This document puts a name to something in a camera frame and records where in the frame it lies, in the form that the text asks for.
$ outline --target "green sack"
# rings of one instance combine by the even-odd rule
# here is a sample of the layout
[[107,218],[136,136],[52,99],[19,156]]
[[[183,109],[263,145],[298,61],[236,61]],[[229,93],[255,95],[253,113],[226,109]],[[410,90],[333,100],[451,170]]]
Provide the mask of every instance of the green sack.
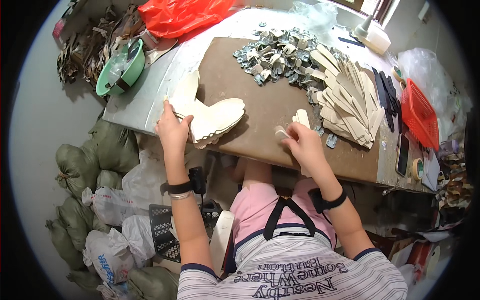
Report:
[[99,119],[88,133],[97,145],[96,153],[102,170],[127,173],[140,163],[133,131]]
[[101,170],[96,178],[96,186],[107,186],[115,190],[121,190],[121,176],[114,171]]
[[94,212],[73,197],[68,197],[63,205],[57,206],[55,209],[57,218],[67,227],[68,235],[72,239],[75,249],[78,251],[85,249],[85,239],[92,231]]
[[105,223],[103,223],[102,221],[100,221],[100,219],[96,215],[93,216],[93,224],[92,224],[92,229],[93,230],[98,230],[98,231],[102,231],[102,232],[105,232],[105,233],[109,233],[110,228],[111,228],[110,226],[108,226]]
[[100,173],[96,144],[92,140],[86,141],[80,148],[63,144],[55,154],[59,167],[56,177],[58,184],[69,189],[77,198],[82,198],[85,188],[96,189],[96,178]]
[[96,290],[96,287],[103,284],[98,274],[88,271],[71,271],[70,274],[67,275],[67,279],[68,281],[76,283],[81,289],[94,293],[100,293]]
[[70,269],[80,270],[85,268],[83,255],[73,246],[65,224],[58,219],[53,220],[53,222],[47,220],[45,227],[50,230],[53,246],[57,249],[60,257],[66,261]]
[[137,300],[175,300],[179,277],[163,267],[132,269],[128,272],[128,290]]

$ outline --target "woman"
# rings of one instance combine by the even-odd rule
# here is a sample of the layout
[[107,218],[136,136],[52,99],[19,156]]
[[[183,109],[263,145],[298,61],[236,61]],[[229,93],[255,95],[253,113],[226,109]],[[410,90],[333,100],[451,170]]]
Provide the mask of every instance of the woman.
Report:
[[[156,126],[172,191],[189,181],[183,165],[189,124],[178,122],[168,101]],[[271,166],[248,160],[243,187],[232,204],[237,272],[219,281],[208,237],[191,191],[172,192],[180,242],[178,299],[405,299],[401,273],[373,247],[360,217],[335,178],[316,132],[294,122],[284,139],[312,175],[291,199],[278,199]],[[307,192],[320,188],[330,210],[317,213]],[[338,235],[347,257],[333,251]]]

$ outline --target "masking tape roll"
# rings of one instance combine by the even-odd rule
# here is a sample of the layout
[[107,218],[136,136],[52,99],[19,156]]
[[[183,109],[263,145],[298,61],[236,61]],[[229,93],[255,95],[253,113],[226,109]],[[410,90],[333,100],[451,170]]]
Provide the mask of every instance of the masking tape roll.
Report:
[[417,158],[413,161],[412,174],[416,180],[420,180],[423,177],[423,161],[421,158]]
[[395,77],[395,79],[397,79],[397,81],[402,81],[402,72],[400,71],[400,69],[397,66],[394,66],[392,68],[392,74],[393,74],[393,77]]

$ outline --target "plastic basin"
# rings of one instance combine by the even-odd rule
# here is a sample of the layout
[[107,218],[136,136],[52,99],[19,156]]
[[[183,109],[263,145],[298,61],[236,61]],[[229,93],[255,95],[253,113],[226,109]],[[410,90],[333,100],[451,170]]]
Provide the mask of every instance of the plastic basin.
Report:
[[[124,82],[126,82],[130,87],[137,81],[138,77],[142,73],[144,66],[145,66],[145,54],[142,50],[144,42],[142,39],[138,39],[139,49],[137,54],[132,60],[130,66],[123,72],[121,78]],[[125,45],[122,49],[122,53],[126,53],[128,51],[128,47]],[[125,92],[121,89],[118,85],[114,84],[110,88],[106,88],[105,85],[108,83],[108,73],[110,72],[110,59],[108,59],[105,67],[103,67],[100,76],[98,77],[98,82],[96,83],[96,94],[99,96],[105,95],[119,95]]]

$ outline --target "hand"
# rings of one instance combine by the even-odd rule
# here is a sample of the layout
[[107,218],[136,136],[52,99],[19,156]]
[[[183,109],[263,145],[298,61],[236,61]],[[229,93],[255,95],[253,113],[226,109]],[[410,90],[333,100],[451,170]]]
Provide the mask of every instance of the hand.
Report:
[[308,129],[305,125],[293,122],[287,127],[291,139],[283,139],[282,144],[290,148],[293,156],[310,174],[314,169],[328,165],[324,155],[322,140],[317,132]]
[[162,142],[165,162],[181,160],[183,164],[185,144],[187,143],[189,125],[192,120],[193,116],[189,115],[179,122],[173,114],[173,106],[168,100],[163,102],[163,114],[155,126],[155,132]]

